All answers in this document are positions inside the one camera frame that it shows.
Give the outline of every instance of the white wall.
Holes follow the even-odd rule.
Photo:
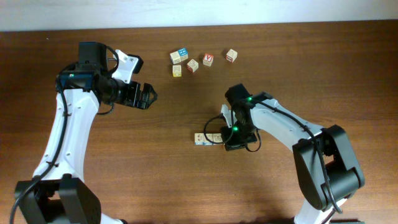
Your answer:
[[[0,0],[0,30],[398,19],[398,0]]]

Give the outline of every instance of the white block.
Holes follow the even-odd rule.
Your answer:
[[[172,59],[173,64],[181,62],[181,57],[178,51],[171,53],[170,58]]]
[[[203,64],[206,66],[211,66],[213,61],[214,61],[214,56],[211,54],[205,54],[205,56],[203,57]]]
[[[226,54],[226,59],[229,60],[230,62],[234,62],[237,56],[238,56],[238,53],[231,49]]]
[[[199,63],[196,62],[194,59],[191,59],[191,61],[187,63],[187,68],[193,73],[199,68]]]
[[[207,136],[207,138],[208,138],[210,141],[213,141],[213,134],[206,134],[206,136]],[[206,145],[206,146],[211,146],[211,145],[213,145],[213,143],[207,141],[207,139],[205,138],[205,145]]]
[[[203,145],[204,142],[205,142],[205,134],[195,133],[195,144]]]
[[[181,77],[182,70],[181,65],[173,65],[173,77]]]
[[[181,57],[181,61],[188,59],[188,52],[187,52],[186,48],[182,48],[182,49],[178,50],[178,54]]]
[[[218,143],[223,142],[223,138],[221,137],[220,133],[213,134],[213,142],[218,142]]]

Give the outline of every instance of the brown table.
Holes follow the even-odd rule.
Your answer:
[[[16,182],[31,178],[47,145],[55,76],[88,40],[140,55],[134,79],[159,94],[149,110],[117,105],[93,122],[85,180],[104,213],[133,223],[293,217],[303,202],[294,159],[272,136],[261,133],[257,153],[193,143],[225,91],[243,83],[313,123],[345,128],[366,185],[335,219],[398,220],[398,22],[370,21],[1,33],[0,223]],[[173,78],[169,53],[181,47],[200,68],[191,74],[185,61]],[[230,48],[233,64],[223,55]],[[210,68],[204,53],[215,55]]]

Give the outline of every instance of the cube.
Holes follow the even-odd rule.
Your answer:
[[[203,64],[206,66],[211,66],[211,64],[213,63],[213,59],[214,56],[212,56],[211,54],[205,54],[205,56],[203,57]]]
[[[195,145],[203,145],[205,142],[205,135],[203,133],[195,133]]]
[[[237,56],[238,56],[238,53],[231,49],[226,54],[226,59],[229,60],[230,62],[234,62]]]
[[[178,51],[171,53],[170,58],[172,59],[173,64],[181,62],[181,57]]]
[[[181,61],[188,59],[188,52],[186,48],[182,48],[178,50],[178,54],[180,55]]]
[[[223,142],[223,138],[221,137],[220,133],[213,134],[213,142],[217,143]]]
[[[213,134],[206,134],[206,136],[207,136],[207,138],[210,140],[210,141],[213,141]],[[205,146],[211,146],[211,145],[213,145],[213,143],[211,143],[211,142],[209,142],[209,141],[207,141],[207,139],[205,138]]]
[[[191,61],[187,63],[187,68],[193,73],[199,68],[199,63],[196,62],[194,59],[191,59]]]
[[[173,65],[173,77],[181,77],[182,69],[181,65]]]

